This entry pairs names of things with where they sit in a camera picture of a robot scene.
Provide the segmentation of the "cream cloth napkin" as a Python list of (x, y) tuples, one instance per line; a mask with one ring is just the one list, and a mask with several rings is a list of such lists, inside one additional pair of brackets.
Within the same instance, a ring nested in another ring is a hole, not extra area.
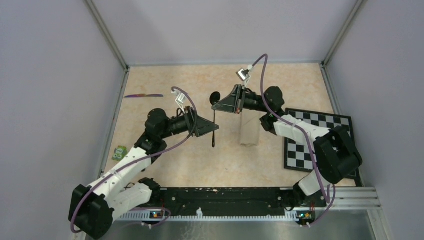
[(240, 117), (239, 144), (257, 146), (260, 140), (260, 112), (244, 109)]

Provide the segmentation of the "iridescent purple knife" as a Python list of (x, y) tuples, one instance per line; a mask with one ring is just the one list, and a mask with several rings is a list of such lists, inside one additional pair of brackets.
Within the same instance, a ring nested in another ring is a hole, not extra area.
[(126, 95), (124, 96), (124, 98), (163, 98), (164, 95), (163, 94), (157, 94), (157, 93), (153, 93), (153, 94), (130, 94), (130, 95)]

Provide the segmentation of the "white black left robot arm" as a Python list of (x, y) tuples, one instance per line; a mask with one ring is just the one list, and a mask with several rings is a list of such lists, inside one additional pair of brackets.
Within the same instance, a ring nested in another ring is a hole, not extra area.
[[(161, 108), (151, 110), (144, 133), (124, 158), (88, 186), (80, 184), (73, 190), (68, 216), (71, 231), (84, 232), (98, 240), (117, 218), (131, 209), (142, 204), (156, 206), (161, 194), (151, 185), (139, 182), (128, 190), (125, 187), (161, 155), (181, 146), (188, 138), (199, 138), (218, 129), (217, 124), (199, 116), (190, 106), (174, 117), (168, 117)], [(185, 132), (188, 138), (168, 147), (166, 138)]]

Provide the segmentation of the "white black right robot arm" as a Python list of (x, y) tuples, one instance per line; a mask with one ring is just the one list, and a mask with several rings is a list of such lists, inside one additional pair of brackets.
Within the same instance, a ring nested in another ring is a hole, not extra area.
[(286, 113), (283, 110), (283, 92), (277, 86), (271, 86), (259, 95), (237, 84), (225, 98), (221, 98), (218, 91), (213, 92), (209, 102), (212, 110), (219, 112), (264, 112), (259, 121), (266, 132), (295, 141), (308, 149), (312, 172), (297, 182), (288, 195), (294, 206), (307, 206), (318, 192), (326, 197), (331, 185), (339, 183), (363, 163), (347, 127), (315, 126)]

